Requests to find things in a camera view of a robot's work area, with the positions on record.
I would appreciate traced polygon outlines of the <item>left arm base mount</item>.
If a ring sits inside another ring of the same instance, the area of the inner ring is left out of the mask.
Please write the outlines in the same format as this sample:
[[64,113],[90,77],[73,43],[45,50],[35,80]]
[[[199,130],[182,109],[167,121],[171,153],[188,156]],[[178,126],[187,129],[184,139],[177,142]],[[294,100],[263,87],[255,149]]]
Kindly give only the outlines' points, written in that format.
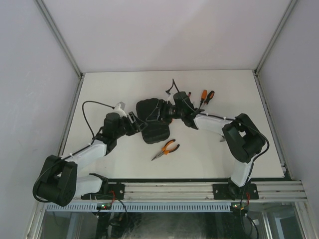
[[85,193],[80,195],[82,200],[122,200],[125,194],[125,185],[122,183],[109,182],[109,179],[90,173],[84,181]]

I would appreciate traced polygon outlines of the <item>orange black needle-nose pliers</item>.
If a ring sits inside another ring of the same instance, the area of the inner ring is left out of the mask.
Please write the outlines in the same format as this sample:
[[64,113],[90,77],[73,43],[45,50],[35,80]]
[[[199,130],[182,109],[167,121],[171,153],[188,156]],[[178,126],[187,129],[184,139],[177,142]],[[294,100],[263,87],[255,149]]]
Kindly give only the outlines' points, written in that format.
[[175,147],[173,148],[169,148],[169,146],[171,144],[173,144],[176,140],[175,139],[172,139],[172,140],[169,140],[165,145],[164,147],[161,148],[161,150],[152,158],[152,161],[155,160],[155,159],[158,159],[160,157],[162,157],[163,155],[168,155],[170,153],[173,153],[175,151],[177,151],[180,147],[180,144],[177,144]]

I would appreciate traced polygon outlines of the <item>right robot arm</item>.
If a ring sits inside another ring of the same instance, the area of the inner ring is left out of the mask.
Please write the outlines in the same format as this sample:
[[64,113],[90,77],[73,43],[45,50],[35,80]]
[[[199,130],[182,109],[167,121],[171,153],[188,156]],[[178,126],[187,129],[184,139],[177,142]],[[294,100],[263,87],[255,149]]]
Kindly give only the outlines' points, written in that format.
[[142,131],[143,140],[153,144],[168,139],[169,125],[174,119],[182,120],[189,128],[221,135],[235,158],[229,193],[233,198],[242,198],[247,192],[254,161],[263,154],[263,146],[269,144],[267,138],[247,114],[234,119],[204,114],[203,109],[194,107],[186,92],[174,94],[173,100],[173,104],[157,98],[137,103],[139,117],[147,124]]

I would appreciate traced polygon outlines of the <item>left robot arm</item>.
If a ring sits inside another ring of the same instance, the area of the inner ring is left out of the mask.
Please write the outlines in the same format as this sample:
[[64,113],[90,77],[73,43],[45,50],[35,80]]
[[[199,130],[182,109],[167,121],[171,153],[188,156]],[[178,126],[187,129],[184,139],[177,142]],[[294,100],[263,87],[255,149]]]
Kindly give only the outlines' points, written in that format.
[[109,154],[120,137],[139,133],[146,126],[147,123],[132,112],[127,116],[107,114],[103,126],[87,146],[65,157],[50,155],[46,158],[32,189],[34,198],[39,202],[63,207],[73,198],[85,194],[92,193],[98,199],[106,198],[109,194],[106,177],[96,173],[79,177],[78,172]]

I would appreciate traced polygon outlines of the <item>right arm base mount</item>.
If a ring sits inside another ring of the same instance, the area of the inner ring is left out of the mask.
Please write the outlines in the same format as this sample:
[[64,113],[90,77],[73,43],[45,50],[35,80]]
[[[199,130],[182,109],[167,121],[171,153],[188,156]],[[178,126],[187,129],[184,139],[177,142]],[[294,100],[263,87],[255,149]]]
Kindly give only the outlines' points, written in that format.
[[259,199],[257,185],[252,183],[248,183],[243,187],[238,187],[231,182],[215,183],[212,185],[212,190],[215,200],[248,199],[248,195],[250,196],[250,199]]

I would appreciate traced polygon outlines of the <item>black plastic tool case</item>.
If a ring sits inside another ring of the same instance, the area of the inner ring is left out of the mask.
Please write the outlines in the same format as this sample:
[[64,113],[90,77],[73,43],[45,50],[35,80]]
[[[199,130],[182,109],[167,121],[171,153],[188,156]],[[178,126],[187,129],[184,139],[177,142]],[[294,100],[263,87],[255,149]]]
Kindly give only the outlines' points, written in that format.
[[146,117],[150,115],[158,101],[160,101],[160,99],[151,98],[139,101],[136,104],[138,118],[147,123],[147,127],[142,131],[143,140],[147,144],[164,141],[170,136],[170,130],[167,123],[163,123],[161,121],[146,121]]

